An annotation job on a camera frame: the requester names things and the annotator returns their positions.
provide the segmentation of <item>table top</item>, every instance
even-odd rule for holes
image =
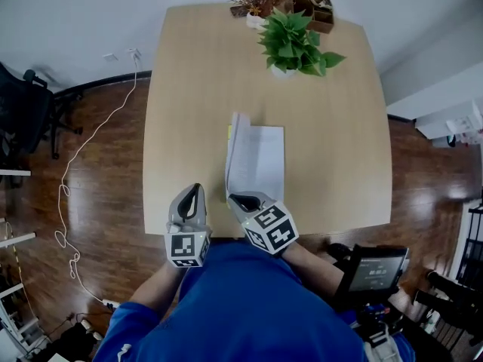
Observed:
[[[336,20],[321,34],[321,51],[347,57],[324,78],[276,78],[258,41],[229,5],[168,9],[146,110],[146,233],[164,234],[173,198],[201,183],[213,236],[242,236],[224,193],[233,112],[284,127],[285,205],[301,235],[388,223],[389,125],[363,28]]]

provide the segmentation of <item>paper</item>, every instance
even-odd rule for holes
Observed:
[[[226,196],[263,192],[284,200],[284,128],[250,126],[250,119],[235,113],[226,156]]]

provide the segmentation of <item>display screen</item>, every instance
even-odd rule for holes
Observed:
[[[361,259],[355,272],[349,292],[386,290],[392,286],[404,257],[383,257]]]

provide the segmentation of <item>hardwood floor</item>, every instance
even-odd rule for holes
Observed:
[[[84,127],[84,134],[61,134],[59,161],[52,161],[48,143],[41,143],[29,157],[32,177],[25,179],[20,189],[5,192],[6,215],[15,234],[35,231],[38,235],[33,241],[19,244],[17,250],[32,306],[46,332],[71,312],[106,312],[69,276],[69,259],[74,251],[63,250],[54,237],[54,232],[62,229],[57,194],[68,159],[122,103],[131,87],[132,82],[126,82],[86,92],[70,116],[75,126]],[[66,176],[71,196],[68,200],[63,196],[60,204],[69,226],[68,239],[82,254],[78,271],[85,286],[96,296],[116,301],[128,299],[165,260],[162,237],[145,235],[143,230],[143,131],[148,90],[149,79],[139,81],[126,107],[72,163]],[[410,247],[411,264],[396,302],[414,314],[409,299],[424,268],[448,270],[462,202],[479,197],[480,151],[475,146],[434,149],[411,125],[390,121],[389,126],[393,162],[391,223],[330,237],[347,244]],[[319,252],[324,238],[312,235],[300,241]],[[3,265],[15,264],[11,249],[0,251],[0,261]],[[103,333],[109,315],[92,315],[89,320]]]

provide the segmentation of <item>black chair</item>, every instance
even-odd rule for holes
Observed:
[[[31,69],[25,71],[23,81],[15,78],[0,63],[0,130],[11,136],[8,141],[11,153],[33,153],[40,140],[46,140],[50,131],[51,154],[58,159],[56,150],[57,129],[82,134],[82,127],[71,128],[60,119],[68,105],[82,98],[82,94],[54,97],[47,82]]]

